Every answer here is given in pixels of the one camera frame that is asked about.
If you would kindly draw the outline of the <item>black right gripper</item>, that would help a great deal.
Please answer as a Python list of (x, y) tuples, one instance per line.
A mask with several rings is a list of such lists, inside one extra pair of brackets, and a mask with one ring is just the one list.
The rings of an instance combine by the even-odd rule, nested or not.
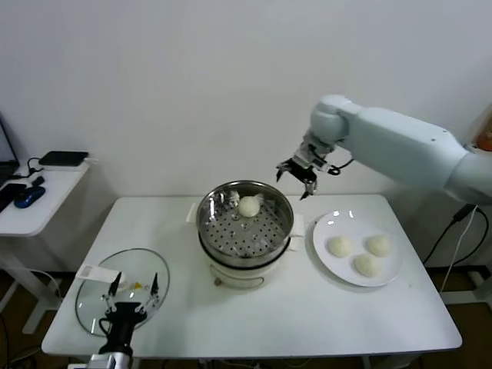
[(283, 161), (276, 166), (276, 181), (280, 181), (283, 173), (288, 171), (299, 181), (304, 182), (304, 192), (300, 197), (304, 200), (310, 196), (316, 195), (317, 191), (317, 175), (314, 173), (314, 167), (311, 164), (300, 164), (294, 158), (289, 158), (287, 161)]

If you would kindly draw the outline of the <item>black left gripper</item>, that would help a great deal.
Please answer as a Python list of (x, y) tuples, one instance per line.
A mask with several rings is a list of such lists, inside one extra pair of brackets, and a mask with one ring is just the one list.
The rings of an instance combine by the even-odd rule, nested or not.
[(142, 307), (136, 302), (114, 302), (118, 292), (122, 273), (119, 272), (111, 282), (108, 292), (102, 297), (107, 309), (105, 316), (98, 321), (101, 331), (106, 337), (106, 343), (100, 352), (132, 352), (131, 339), (135, 327), (147, 319), (147, 314), (160, 304), (158, 273), (155, 273), (150, 293)]

